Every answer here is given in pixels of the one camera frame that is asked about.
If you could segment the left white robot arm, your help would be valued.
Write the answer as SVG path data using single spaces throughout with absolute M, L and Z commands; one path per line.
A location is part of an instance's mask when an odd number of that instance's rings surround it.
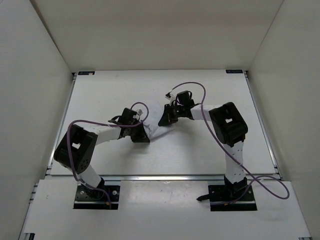
M 140 119 L 142 114 L 141 110 L 125 108 L 121 115 L 109 120 L 109 124 L 95 123 L 84 128 L 72 123 L 54 152 L 54 160 L 69 169 L 93 199 L 101 198 L 105 192 L 104 182 L 91 166 L 95 147 L 125 137 L 134 143 L 149 143 Z

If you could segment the right blue label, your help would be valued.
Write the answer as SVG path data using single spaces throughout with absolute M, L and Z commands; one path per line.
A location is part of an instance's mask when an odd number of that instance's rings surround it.
M 226 69 L 225 72 L 227 74 L 242 74 L 243 70 L 242 69 Z

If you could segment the blue label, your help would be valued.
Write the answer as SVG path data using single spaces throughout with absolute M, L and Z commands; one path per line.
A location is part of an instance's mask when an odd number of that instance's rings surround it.
M 78 76 L 92 76 L 95 74 L 95 71 L 79 71 Z
M 242 69 L 226 69 L 225 72 L 227 74 L 242 74 L 243 70 Z

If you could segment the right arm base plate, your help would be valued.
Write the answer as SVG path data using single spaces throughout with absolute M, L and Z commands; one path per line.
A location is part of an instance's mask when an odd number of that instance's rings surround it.
M 209 200 L 211 212 L 257 211 L 257 204 L 252 186 L 231 193 L 224 184 L 210 184 L 208 194 L 196 199 L 198 202 Z

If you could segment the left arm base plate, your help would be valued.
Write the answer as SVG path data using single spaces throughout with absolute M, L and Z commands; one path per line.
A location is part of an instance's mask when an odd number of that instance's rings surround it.
M 77 210 L 117 210 L 120 199 L 120 185 L 105 185 L 110 202 L 101 191 L 91 190 L 79 184 L 76 189 L 73 208 Z

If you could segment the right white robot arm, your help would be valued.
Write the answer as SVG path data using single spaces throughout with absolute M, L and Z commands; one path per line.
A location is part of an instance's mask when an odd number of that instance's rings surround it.
M 164 111 L 158 126 L 167 127 L 175 124 L 179 118 L 211 122 L 214 136 L 225 150 L 226 171 L 224 175 L 224 195 L 229 200 L 236 200 L 247 186 L 247 178 L 243 169 L 243 146 L 248 126 L 233 102 L 223 105 L 203 105 L 195 103 L 188 90 L 172 95 L 165 95 L 169 104 Z

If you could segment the aluminium rail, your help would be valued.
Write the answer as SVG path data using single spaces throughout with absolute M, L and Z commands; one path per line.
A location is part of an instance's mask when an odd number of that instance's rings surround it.
M 169 175 L 102 175 L 105 181 L 223 181 L 223 175 L 169 174 Z

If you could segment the white skirt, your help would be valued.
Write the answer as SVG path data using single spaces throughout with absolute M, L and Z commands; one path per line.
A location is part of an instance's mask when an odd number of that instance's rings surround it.
M 143 122 L 143 127 L 147 137 L 152 141 L 160 136 L 173 131 L 176 127 L 171 126 L 158 126 L 158 123 L 164 113 L 164 106 L 159 102 L 154 102 L 148 107 L 149 114 L 146 120 Z

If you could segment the left blue label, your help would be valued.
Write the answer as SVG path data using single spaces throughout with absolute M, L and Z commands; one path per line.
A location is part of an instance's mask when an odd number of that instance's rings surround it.
M 95 74 L 95 71 L 79 71 L 78 76 L 92 76 Z

